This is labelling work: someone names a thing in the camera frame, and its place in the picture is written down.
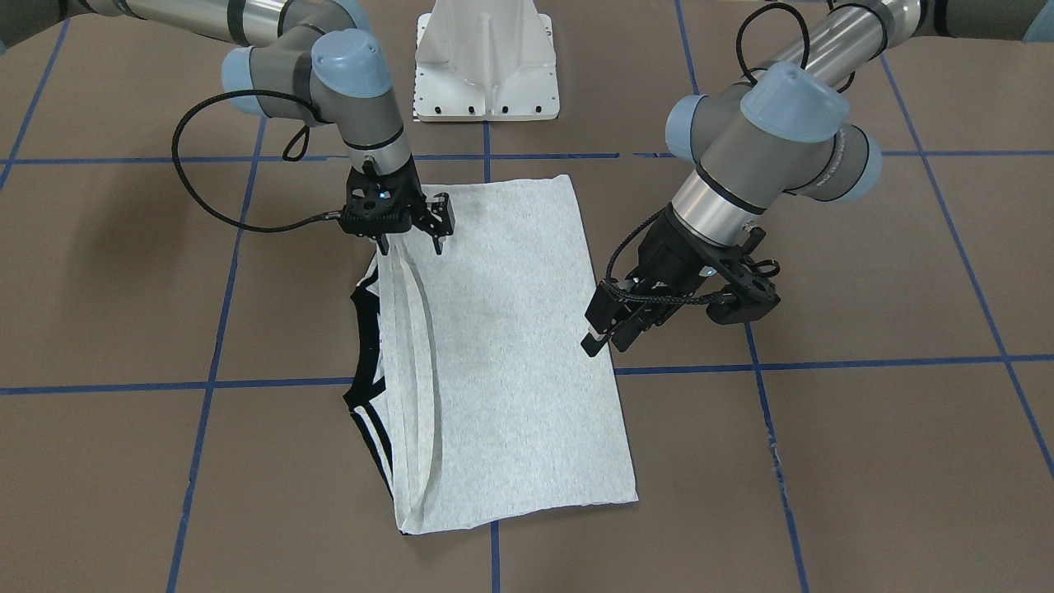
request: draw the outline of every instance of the blue cap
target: blue cap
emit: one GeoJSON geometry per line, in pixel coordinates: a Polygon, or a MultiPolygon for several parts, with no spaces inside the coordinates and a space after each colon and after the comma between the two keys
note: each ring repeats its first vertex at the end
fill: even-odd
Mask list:
{"type": "MultiPolygon", "coordinates": [[[[219,68],[223,91],[230,93],[253,88],[253,77],[249,70],[249,55],[252,50],[252,47],[235,47],[223,58],[223,65],[219,68]]],[[[231,102],[238,111],[250,115],[267,115],[257,97],[235,97],[231,102]]]]}
{"type": "Polygon", "coordinates": [[[870,192],[878,182],[878,177],[882,173],[882,147],[870,134],[864,132],[863,135],[867,138],[867,162],[863,165],[863,173],[860,174],[856,184],[850,187],[850,191],[831,201],[853,201],[870,192]]]}
{"type": "Polygon", "coordinates": [[[311,47],[311,65],[323,84],[349,97],[379,97],[392,87],[380,42],[360,28],[323,35],[311,47]]]}
{"type": "Polygon", "coordinates": [[[850,102],[834,88],[789,62],[768,67],[739,103],[750,123],[785,140],[831,139],[850,113],[850,102]]]}
{"type": "Polygon", "coordinates": [[[704,98],[706,95],[688,95],[677,101],[666,117],[666,147],[682,160],[696,161],[691,154],[691,121],[704,98]]]}
{"type": "Polygon", "coordinates": [[[1054,41],[1054,0],[1047,0],[1047,5],[1036,15],[1036,20],[1032,21],[1032,26],[1024,33],[1021,41],[1054,41]]]}
{"type": "Polygon", "coordinates": [[[351,20],[355,21],[355,26],[362,28],[367,33],[373,33],[373,26],[370,24],[370,18],[366,16],[366,11],[358,5],[355,0],[333,0],[344,8],[344,12],[348,13],[351,20]]]}

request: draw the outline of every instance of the brown floor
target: brown floor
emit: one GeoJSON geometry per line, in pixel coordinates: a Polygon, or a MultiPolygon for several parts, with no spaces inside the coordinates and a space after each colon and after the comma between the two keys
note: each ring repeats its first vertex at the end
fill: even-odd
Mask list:
{"type": "MultiPolygon", "coordinates": [[[[408,108],[431,1],[364,4],[408,108]]],[[[688,64],[730,82],[755,5],[538,4],[559,119],[408,129],[426,182],[569,173],[600,271],[689,170],[662,154],[688,64]]],[[[795,35],[756,26],[757,58],[795,35]]],[[[239,235],[168,163],[228,51],[78,17],[0,58],[0,591],[1051,591],[1054,45],[915,40],[860,70],[882,179],[766,217],[783,304],[746,333],[682,312],[614,357],[639,505],[424,537],[340,400],[371,245],[239,235]]],[[[279,222],[347,172],[329,130],[276,161],[295,130],[217,106],[183,154],[221,210],[279,222]]]]}

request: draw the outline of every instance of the white fabric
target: white fabric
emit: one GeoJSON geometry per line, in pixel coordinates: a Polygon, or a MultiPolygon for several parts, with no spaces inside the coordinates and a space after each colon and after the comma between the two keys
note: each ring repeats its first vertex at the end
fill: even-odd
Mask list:
{"type": "Polygon", "coordinates": [[[610,357],[579,347],[594,283],[570,179],[425,191],[450,194],[444,253],[409,232],[376,259],[398,529],[637,500],[610,357]]]}

